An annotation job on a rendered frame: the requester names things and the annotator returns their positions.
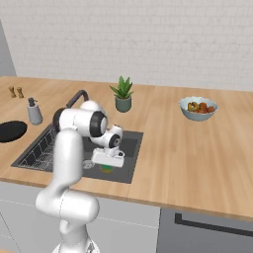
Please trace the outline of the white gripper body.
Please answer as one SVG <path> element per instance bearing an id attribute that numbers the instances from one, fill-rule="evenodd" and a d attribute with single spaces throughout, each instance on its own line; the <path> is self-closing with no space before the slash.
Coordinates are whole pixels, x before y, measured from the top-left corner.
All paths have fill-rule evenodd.
<path id="1" fill-rule="evenodd" d="M 125 154 L 117 147 L 95 148 L 91 160 L 96 164 L 122 167 L 125 163 Z"/>

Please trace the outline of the dark grey sink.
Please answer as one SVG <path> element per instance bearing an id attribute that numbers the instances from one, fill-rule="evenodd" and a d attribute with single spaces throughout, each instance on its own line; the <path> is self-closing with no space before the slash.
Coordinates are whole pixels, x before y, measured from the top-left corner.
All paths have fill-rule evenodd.
<path id="1" fill-rule="evenodd" d="M 55 137 L 56 132 L 54 127 L 48 125 L 13 163 L 13 166 L 51 172 L 53 167 L 53 147 Z M 125 154 L 125 163 L 122 168 L 113 167 L 110 173 L 103 172 L 102 167 L 99 164 L 93 164 L 91 162 L 92 151 L 97 145 L 92 143 L 87 137 L 84 137 L 83 176 L 86 178 L 130 184 L 142 137 L 142 132 L 124 131 L 123 139 L 120 144 L 120 151 Z"/>

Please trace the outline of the white cupboard drawer front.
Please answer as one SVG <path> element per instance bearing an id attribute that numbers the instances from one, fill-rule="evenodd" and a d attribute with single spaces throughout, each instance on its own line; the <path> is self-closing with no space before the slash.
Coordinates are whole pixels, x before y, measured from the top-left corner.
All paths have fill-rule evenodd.
<path id="1" fill-rule="evenodd" d="M 38 193 L 42 188 L 0 182 L 0 206 L 3 203 L 12 204 L 14 207 L 31 207 L 36 203 Z M 99 218 L 129 224 L 143 225 L 157 228 L 159 225 L 160 208 L 99 198 Z"/>

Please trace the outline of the potted green plant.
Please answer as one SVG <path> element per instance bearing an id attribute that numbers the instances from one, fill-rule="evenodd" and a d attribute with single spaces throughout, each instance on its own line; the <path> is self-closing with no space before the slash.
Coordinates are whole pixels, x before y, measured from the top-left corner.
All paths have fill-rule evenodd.
<path id="1" fill-rule="evenodd" d="M 119 78 L 119 85 L 117 88 L 111 86 L 111 89 L 115 93 L 116 109 L 120 113 L 126 113 L 131 109 L 131 86 L 132 82 L 130 78 L 123 79 L 122 77 Z"/>

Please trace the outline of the black tap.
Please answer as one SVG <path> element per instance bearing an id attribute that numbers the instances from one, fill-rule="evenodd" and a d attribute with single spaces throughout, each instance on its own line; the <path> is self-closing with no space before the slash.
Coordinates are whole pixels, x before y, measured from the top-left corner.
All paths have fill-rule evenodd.
<path id="1" fill-rule="evenodd" d="M 71 108 L 80 97 L 83 97 L 84 102 L 89 100 L 88 94 L 85 90 L 79 90 L 66 104 L 66 108 Z"/>

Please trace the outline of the grey soap dispenser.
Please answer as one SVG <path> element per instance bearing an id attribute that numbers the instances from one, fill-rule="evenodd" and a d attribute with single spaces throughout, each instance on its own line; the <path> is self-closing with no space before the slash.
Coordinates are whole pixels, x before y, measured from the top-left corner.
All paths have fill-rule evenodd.
<path id="1" fill-rule="evenodd" d="M 37 104 L 37 100 L 33 97 L 28 99 L 28 116 L 30 123 L 34 126 L 40 125 L 42 123 L 42 113 L 39 105 Z"/>

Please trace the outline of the bowl of fruit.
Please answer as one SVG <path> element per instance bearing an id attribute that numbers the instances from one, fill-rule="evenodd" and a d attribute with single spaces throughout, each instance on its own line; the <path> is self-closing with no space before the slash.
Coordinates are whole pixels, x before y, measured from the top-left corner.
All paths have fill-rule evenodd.
<path id="1" fill-rule="evenodd" d="M 183 115 L 196 122 L 208 120 L 217 111 L 217 104 L 203 97 L 186 97 L 179 105 Z"/>

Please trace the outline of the grey dishwasher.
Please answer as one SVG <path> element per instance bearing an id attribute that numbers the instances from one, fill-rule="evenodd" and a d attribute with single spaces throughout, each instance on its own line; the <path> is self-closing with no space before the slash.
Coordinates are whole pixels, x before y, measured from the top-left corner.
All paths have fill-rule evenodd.
<path id="1" fill-rule="evenodd" d="M 253 253 L 253 237 L 176 224 L 183 219 L 253 231 L 253 221 L 162 208 L 156 253 Z"/>

